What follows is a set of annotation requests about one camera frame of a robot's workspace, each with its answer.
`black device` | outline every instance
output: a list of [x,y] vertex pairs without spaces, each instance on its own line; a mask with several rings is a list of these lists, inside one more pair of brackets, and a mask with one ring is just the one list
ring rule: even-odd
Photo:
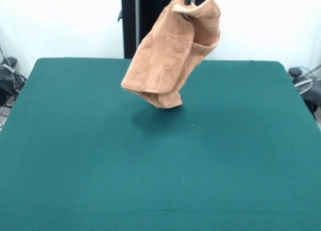
[[18,74],[14,67],[17,59],[5,58],[0,64],[0,107],[5,106],[10,97],[17,98],[23,88],[26,79]]
[[289,69],[293,84],[314,118],[316,110],[321,107],[321,78],[311,76],[311,74],[320,68],[321,65],[306,74],[303,74],[302,70],[297,67]]
[[[157,18],[171,0],[121,0],[125,59],[133,58],[138,44],[150,32]],[[200,5],[205,0],[195,0]]]

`green felt surface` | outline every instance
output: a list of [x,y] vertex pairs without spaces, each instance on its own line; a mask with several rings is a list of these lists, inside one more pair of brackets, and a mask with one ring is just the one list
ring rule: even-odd
[[128,60],[41,59],[0,134],[1,231],[321,230],[321,135],[276,62],[204,61],[182,107]]

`white wall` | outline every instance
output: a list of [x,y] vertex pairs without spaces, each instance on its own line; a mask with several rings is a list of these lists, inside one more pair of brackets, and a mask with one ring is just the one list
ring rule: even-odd
[[[209,59],[321,62],[321,0],[216,0],[222,39]],[[29,75],[41,57],[123,58],[121,0],[2,0],[0,43]]]

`cable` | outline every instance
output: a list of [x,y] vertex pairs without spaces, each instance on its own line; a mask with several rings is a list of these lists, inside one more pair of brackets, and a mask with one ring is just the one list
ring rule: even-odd
[[308,92],[311,88],[312,88],[312,86],[313,86],[313,79],[311,79],[311,78],[307,78],[306,80],[303,80],[303,81],[301,81],[301,82],[299,82],[299,83],[296,83],[295,85],[294,85],[294,87],[295,88],[298,88],[299,86],[301,86],[301,85],[304,85],[304,84],[308,84],[308,83],[310,83],[310,85],[306,88],[306,89],[304,89],[304,90],[299,90],[299,94],[304,94],[304,93],[306,93],[306,92]]
[[9,60],[6,58],[4,52],[2,51],[1,45],[0,45],[0,53],[1,53],[2,57],[4,58],[4,60],[7,62],[7,64],[11,67]]
[[7,104],[4,104],[4,105],[2,105],[1,107],[4,107],[4,108],[9,108],[9,109],[11,109],[11,108],[13,107],[13,105],[7,105]]
[[14,94],[11,92],[11,90],[9,90],[7,87],[2,86],[3,89],[5,89],[6,92],[8,92],[11,96],[17,97],[17,94]]
[[296,66],[295,68],[299,68],[301,70],[306,70],[307,72],[311,72],[311,70],[307,67],[304,67],[304,66]]
[[0,113],[0,116],[8,118],[8,115]]
[[308,73],[306,73],[306,74],[304,74],[304,75],[302,75],[299,79],[298,79],[298,81],[300,81],[300,80],[303,80],[305,77],[307,77],[308,75],[310,75],[310,74],[312,74],[312,73],[314,73],[314,72],[316,72],[318,69],[320,69],[321,68],[321,64],[320,65],[318,65],[316,68],[314,68],[313,70],[311,70],[310,72],[308,72]]

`towel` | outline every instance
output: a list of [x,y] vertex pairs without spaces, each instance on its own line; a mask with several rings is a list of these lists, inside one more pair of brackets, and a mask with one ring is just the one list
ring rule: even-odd
[[220,15],[214,0],[199,6],[171,1],[139,45],[121,87],[158,108],[182,105],[180,89],[218,45]]

